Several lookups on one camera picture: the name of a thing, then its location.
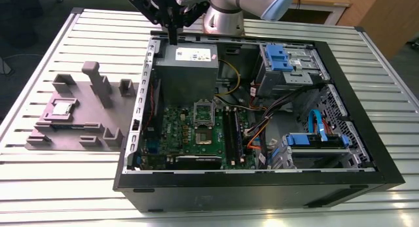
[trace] green circuit board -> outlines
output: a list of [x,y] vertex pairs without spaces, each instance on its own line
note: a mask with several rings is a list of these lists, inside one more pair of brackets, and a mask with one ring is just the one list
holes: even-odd
[[[245,111],[237,110],[240,127],[248,128]],[[161,138],[158,141],[146,141],[148,150],[153,148],[153,154],[148,156],[148,168],[164,170],[166,161],[177,155],[210,155],[222,158],[221,169],[253,169],[253,154],[246,154],[244,162],[230,164],[225,160],[222,109],[214,110],[214,122],[212,128],[193,127],[193,107],[165,107]],[[205,109],[197,109],[196,118],[209,118]]]

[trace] power supply label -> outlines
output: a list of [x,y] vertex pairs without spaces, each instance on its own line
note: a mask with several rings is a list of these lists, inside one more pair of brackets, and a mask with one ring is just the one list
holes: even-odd
[[210,61],[210,50],[200,48],[177,48],[174,60]]

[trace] circuit board component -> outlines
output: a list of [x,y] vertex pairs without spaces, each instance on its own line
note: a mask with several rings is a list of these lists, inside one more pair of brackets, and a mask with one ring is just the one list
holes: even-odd
[[193,126],[213,126],[213,103],[209,101],[197,101],[193,103]]

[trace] yellow cable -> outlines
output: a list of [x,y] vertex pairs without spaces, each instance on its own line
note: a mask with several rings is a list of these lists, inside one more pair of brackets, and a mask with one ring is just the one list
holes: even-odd
[[237,89],[237,87],[238,87],[238,85],[240,85],[240,73],[238,73],[238,70],[236,69],[236,67],[234,67],[230,63],[228,63],[228,62],[226,62],[225,60],[222,60],[222,59],[218,59],[218,61],[224,62],[224,63],[234,70],[236,75],[237,75],[237,84],[236,84],[236,87],[234,87],[230,91],[228,91],[228,92],[214,94],[216,96],[224,96],[224,95],[228,95],[229,93],[232,93],[232,92]]
[[262,129],[266,127],[269,121],[266,121],[266,123],[264,124],[264,126],[260,128],[260,130],[257,131],[257,133],[254,134],[253,138],[249,140],[246,147],[250,146],[250,142],[256,139],[257,135],[260,134],[260,132],[262,131]]

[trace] white sticker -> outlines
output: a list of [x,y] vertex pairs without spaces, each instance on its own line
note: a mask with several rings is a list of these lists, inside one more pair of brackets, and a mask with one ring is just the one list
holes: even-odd
[[276,145],[276,143],[277,143],[277,140],[272,138],[272,140],[270,140],[270,142],[269,142],[269,146]]
[[210,61],[210,50],[200,48],[177,48],[174,60]]
[[290,59],[290,60],[289,60],[289,62],[290,62],[290,64],[294,64],[294,65],[301,65],[301,62],[300,62],[298,60],[293,60],[293,59]]
[[264,164],[266,161],[266,158],[262,156],[262,154],[258,154],[258,160],[261,161],[261,163]]
[[254,87],[249,88],[249,95],[253,97],[256,96],[256,88]]

